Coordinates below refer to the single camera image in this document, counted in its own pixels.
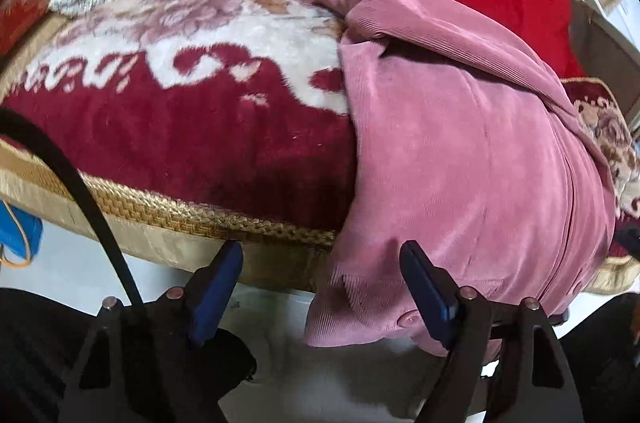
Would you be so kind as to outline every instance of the silver bolt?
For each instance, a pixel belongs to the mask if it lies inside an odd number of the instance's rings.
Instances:
[[[540,302],[533,297],[527,297],[524,299],[524,305],[531,311],[538,311],[540,309]]]
[[[117,297],[107,297],[102,301],[102,307],[111,311],[118,305],[118,302],[119,300]]]
[[[462,286],[462,288],[460,288],[460,296],[467,300],[473,300],[478,296],[478,292],[471,286]]]
[[[184,296],[184,289],[180,286],[174,286],[169,288],[166,292],[166,297],[169,300],[179,300]]]

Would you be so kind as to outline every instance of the pink jacket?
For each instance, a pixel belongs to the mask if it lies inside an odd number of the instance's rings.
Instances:
[[[310,345],[431,340],[402,281],[415,239],[459,285],[559,313],[613,235],[607,162],[558,77],[454,0],[318,0],[344,16],[356,194],[306,321]]]

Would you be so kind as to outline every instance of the tiled floor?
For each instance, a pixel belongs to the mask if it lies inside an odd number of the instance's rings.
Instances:
[[[148,301],[190,274],[127,257]],[[36,292],[79,310],[96,313],[107,295],[124,298],[101,247],[57,226],[45,225],[42,247],[29,268],[0,270],[0,287]],[[414,393],[434,361],[410,340],[313,349],[300,338],[311,295],[238,286],[223,325],[246,341],[266,335],[273,360],[272,380],[241,385],[223,399],[231,423],[391,423],[402,421]],[[566,333],[607,297],[581,294],[572,304]]]

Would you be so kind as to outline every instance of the black cable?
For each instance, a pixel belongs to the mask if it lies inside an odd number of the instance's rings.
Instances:
[[[0,135],[18,142],[39,157],[66,186],[71,197],[94,229],[131,304],[141,306],[142,297],[111,228],[80,174],[55,143],[36,125],[16,112],[0,107]]]

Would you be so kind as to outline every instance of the pink button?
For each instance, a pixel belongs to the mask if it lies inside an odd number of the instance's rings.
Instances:
[[[407,311],[404,315],[398,318],[398,325],[400,327],[413,327],[415,324],[419,324],[422,321],[420,312],[417,309]]]

